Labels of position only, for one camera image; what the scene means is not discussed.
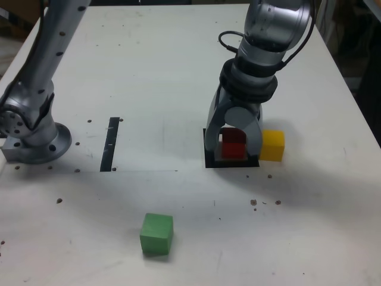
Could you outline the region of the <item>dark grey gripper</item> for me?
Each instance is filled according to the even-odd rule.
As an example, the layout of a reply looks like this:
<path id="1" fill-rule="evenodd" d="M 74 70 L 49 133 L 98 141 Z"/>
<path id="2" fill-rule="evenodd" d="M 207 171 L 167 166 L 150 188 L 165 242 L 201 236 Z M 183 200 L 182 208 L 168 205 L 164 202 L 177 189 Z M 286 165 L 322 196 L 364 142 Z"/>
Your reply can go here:
<path id="1" fill-rule="evenodd" d="M 219 85 L 208 113 L 204 136 L 205 149 L 208 152 L 216 150 L 219 131 L 226 122 L 226 124 L 245 133 L 248 154 L 250 156 L 259 156 L 263 144 L 263 120 L 261 116 L 261 104 L 254 104 L 232 97 L 226 94 L 222 86 Z"/>

